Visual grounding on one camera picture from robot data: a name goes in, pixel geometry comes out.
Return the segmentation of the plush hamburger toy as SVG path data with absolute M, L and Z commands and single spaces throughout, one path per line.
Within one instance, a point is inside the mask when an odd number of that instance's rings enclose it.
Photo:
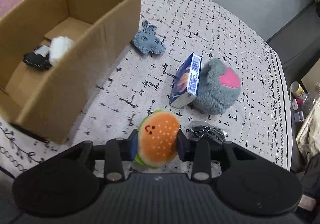
M 174 113 L 157 110 L 138 127 L 136 162 L 153 169 L 169 164 L 177 156 L 180 121 Z

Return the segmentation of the grey plush with pink patch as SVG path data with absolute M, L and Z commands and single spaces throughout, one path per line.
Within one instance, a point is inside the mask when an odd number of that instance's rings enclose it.
M 213 58 L 201 69 L 193 105 L 206 113 L 221 115 L 236 102 L 240 92 L 241 80 L 235 71 Z

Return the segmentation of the blue denim bunny toy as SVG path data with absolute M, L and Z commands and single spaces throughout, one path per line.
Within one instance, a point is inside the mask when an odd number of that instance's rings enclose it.
M 150 52 L 155 55 L 161 55 L 165 52 L 164 43 L 156 35 L 157 26 L 152 25 L 147 20 L 142 22 L 142 29 L 138 30 L 131 41 L 132 44 L 143 54 Z

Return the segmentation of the blue white tissue pack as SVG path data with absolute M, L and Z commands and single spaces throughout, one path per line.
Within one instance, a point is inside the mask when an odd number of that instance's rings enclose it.
M 202 58 L 192 53 L 179 67 L 170 93 L 170 106 L 180 109 L 197 98 L 201 65 Z

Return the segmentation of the patterned gift bag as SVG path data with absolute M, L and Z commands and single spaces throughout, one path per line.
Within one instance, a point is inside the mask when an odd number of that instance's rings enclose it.
M 296 136 L 298 150 L 306 164 L 313 156 L 319 154 L 319 120 L 319 98 L 317 98 Z

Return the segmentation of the brown cardboard box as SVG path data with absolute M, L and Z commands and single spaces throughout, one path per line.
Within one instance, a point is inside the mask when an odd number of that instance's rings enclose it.
M 1 117 L 62 144 L 139 28 L 142 0 L 24 0 L 1 19 Z

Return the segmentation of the white yellow cup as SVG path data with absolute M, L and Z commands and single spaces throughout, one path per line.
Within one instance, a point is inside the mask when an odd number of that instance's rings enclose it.
M 304 100 L 307 96 L 307 94 L 305 93 L 304 89 L 302 88 L 302 86 L 298 81 L 294 81 L 290 85 L 290 92 L 293 94 L 293 96 L 296 99 L 300 99 L 300 100 Z

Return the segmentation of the dark grey cabinet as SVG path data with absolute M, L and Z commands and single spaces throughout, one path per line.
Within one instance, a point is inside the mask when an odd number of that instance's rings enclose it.
M 315 3 L 276 3 L 265 18 L 264 39 L 279 56 L 286 90 L 293 97 L 290 85 L 302 78 L 319 59 L 319 16 Z

